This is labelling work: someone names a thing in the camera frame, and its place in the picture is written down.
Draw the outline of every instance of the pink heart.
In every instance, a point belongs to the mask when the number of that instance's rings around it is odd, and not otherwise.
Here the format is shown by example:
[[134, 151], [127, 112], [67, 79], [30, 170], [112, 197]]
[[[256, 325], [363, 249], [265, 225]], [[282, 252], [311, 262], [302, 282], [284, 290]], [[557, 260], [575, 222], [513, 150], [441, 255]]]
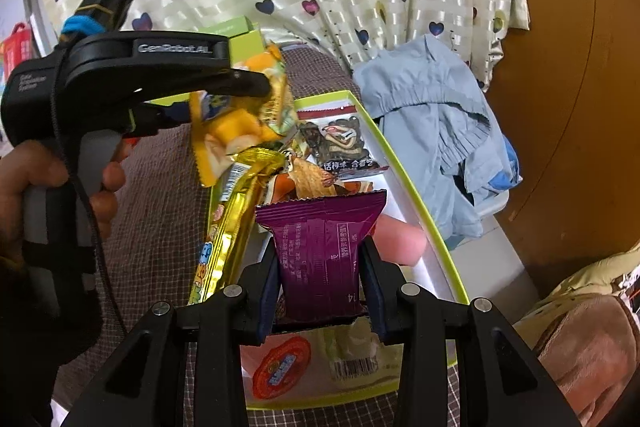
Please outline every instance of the pink heart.
[[316, 15], [320, 11], [320, 7], [318, 6], [318, 1], [302, 1], [302, 7], [305, 9], [309, 15]]

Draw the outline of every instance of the black cable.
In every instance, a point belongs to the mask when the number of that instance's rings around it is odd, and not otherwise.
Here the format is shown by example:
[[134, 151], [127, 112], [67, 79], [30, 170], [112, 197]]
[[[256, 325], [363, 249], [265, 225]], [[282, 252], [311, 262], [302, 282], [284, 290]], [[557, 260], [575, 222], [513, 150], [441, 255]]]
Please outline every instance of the black cable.
[[107, 271], [107, 263], [104, 257], [104, 249], [102, 248], [102, 239], [100, 238], [100, 228], [98, 227], [98, 220], [95, 217], [94, 210], [91, 206], [91, 202], [89, 201], [89, 196], [87, 196], [87, 193], [82, 186], [82, 182], [78, 177], [78, 172], [76, 168], [73, 168], [74, 166], [71, 165], [69, 158], [66, 155], [64, 142], [62, 140], [60, 122], [58, 121], [58, 85], [60, 82], [60, 73], [62, 73], [62, 66], [65, 62], [66, 56], [68, 55], [68, 48], [64, 44], [59, 44], [56, 46], [56, 48], [61, 51], [61, 54], [58, 58], [56, 68], [54, 70], [53, 85], [51, 86], [51, 93], [49, 97], [53, 134], [56, 138], [56, 143], [58, 145], [58, 149], [60, 150], [60, 156], [65, 164], [66, 171], [69, 173], [69, 181], [76, 190], [78, 199], [82, 203], [84, 211], [86, 212], [86, 217], [89, 220], [89, 227], [91, 229], [91, 241], [92, 245], [95, 248], [95, 260], [98, 265], [98, 272], [100, 274], [100, 280], [102, 281], [102, 287], [104, 288], [107, 300], [111, 305], [111, 309], [113, 311], [113, 314], [115, 315], [117, 324], [119, 325], [120, 330], [122, 331], [122, 336], [124, 337], [127, 334], [127, 328], [124, 325], [122, 314], [120, 313], [120, 309], [118, 308], [118, 304], [116, 303], [116, 299], [113, 294], [113, 287], [111, 286], [111, 280], [109, 279], [109, 273]]

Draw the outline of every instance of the purple snack package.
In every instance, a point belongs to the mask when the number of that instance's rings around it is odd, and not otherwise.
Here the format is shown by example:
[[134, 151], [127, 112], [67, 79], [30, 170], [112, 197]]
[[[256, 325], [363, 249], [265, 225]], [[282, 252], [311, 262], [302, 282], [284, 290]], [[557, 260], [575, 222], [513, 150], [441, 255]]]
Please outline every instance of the purple snack package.
[[273, 232], [287, 318], [315, 322], [362, 311], [358, 245], [385, 208], [386, 190], [259, 206]]

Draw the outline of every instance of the human hand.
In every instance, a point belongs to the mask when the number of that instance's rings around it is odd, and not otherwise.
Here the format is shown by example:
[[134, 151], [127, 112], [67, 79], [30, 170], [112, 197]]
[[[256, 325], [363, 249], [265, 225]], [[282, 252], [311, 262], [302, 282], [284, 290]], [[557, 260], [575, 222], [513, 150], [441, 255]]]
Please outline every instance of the human hand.
[[[111, 233], [111, 220], [118, 211], [114, 192], [125, 184], [120, 162], [131, 152], [121, 143], [114, 161], [102, 172], [103, 190], [90, 197], [103, 239]], [[22, 193], [29, 185], [60, 187], [68, 180], [62, 160], [36, 141], [21, 143], [0, 159], [0, 257], [22, 265]]]

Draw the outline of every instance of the blue rubber band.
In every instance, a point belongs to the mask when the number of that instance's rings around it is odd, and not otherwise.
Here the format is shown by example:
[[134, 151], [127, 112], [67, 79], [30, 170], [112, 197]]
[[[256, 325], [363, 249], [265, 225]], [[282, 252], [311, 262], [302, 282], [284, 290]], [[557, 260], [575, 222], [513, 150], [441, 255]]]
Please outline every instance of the blue rubber band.
[[62, 26], [62, 34], [80, 32], [87, 37], [106, 32], [106, 28], [88, 15], [72, 15]]

